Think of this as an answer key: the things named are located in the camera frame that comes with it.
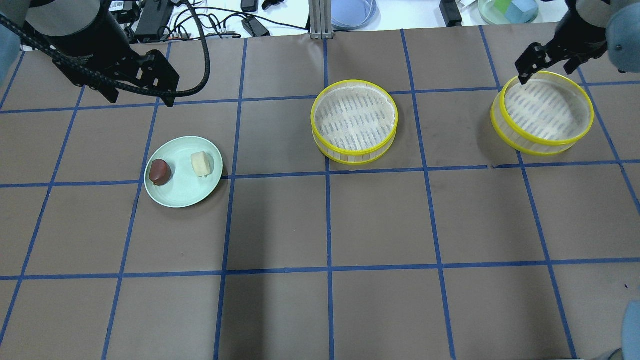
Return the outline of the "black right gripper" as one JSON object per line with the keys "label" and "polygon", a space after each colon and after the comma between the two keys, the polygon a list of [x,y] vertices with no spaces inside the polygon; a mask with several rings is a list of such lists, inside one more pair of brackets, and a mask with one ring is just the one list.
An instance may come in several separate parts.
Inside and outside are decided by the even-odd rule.
{"label": "black right gripper", "polygon": [[531,43],[515,61],[519,83],[526,85],[535,73],[563,61],[565,73],[571,75],[590,59],[599,59],[606,50],[604,27],[589,23],[578,13],[567,13],[558,23],[551,41]]}

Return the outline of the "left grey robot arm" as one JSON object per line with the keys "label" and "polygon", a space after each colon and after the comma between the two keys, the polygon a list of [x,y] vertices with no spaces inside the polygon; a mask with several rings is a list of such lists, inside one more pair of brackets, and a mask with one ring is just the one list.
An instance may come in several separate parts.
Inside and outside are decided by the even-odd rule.
{"label": "left grey robot arm", "polygon": [[134,51],[109,7],[107,0],[3,0],[1,24],[26,43],[52,51],[52,63],[77,87],[116,103],[122,84],[172,107],[178,73],[159,50]]}

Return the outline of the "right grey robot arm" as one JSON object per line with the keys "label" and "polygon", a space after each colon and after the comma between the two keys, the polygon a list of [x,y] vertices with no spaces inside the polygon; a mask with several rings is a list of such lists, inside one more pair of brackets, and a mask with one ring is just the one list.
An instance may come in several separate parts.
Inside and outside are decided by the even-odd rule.
{"label": "right grey robot arm", "polygon": [[519,83],[564,62],[571,75],[608,54],[622,74],[640,71],[640,3],[637,0],[567,0],[567,12],[546,44],[531,43],[515,61]]}

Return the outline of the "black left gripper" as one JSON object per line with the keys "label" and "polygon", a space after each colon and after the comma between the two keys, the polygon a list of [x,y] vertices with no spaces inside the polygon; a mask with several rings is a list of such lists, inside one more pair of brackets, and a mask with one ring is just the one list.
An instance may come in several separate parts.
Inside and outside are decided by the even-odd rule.
{"label": "black left gripper", "polygon": [[[119,89],[117,87],[82,74],[62,61],[53,59],[52,63],[76,87],[88,86],[90,89],[100,93],[110,103],[115,104],[117,102],[119,98]],[[111,66],[102,70],[96,69],[95,71],[111,80],[146,91],[174,93],[178,89],[178,73],[165,55],[155,49],[148,51],[146,55],[139,55],[132,51],[125,57],[115,61]]]}

